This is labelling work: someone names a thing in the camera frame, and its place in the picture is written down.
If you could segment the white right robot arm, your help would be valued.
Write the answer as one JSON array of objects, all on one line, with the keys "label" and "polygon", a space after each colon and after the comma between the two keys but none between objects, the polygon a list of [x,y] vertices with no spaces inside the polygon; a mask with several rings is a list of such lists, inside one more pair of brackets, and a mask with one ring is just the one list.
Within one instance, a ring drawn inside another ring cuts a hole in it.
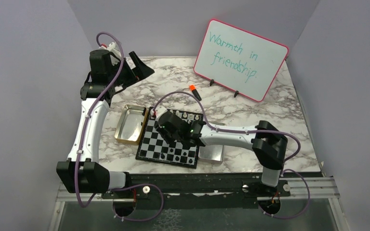
[{"label": "white right robot arm", "polygon": [[184,149],[199,146],[223,145],[253,151],[263,166],[259,191],[266,196],[278,189],[284,165],[287,138],[266,121],[255,127],[226,127],[205,121],[187,123],[176,114],[162,109],[154,110],[155,129],[168,144],[179,142]]}]

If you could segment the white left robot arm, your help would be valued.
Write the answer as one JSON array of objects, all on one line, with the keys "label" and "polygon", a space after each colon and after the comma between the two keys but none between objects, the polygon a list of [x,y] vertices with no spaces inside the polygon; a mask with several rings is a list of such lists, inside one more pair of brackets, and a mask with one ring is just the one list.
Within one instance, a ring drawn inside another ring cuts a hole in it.
[{"label": "white left robot arm", "polygon": [[114,189],[119,197],[132,193],[127,172],[110,172],[99,164],[99,142],[111,100],[118,92],[149,77],[154,70],[132,51],[130,68],[115,51],[98,49],[90,52],[91,70],[80,89],[81,116],[77,135],[66,161],[59,161],[56,172],[69,193],[105,193]]}]

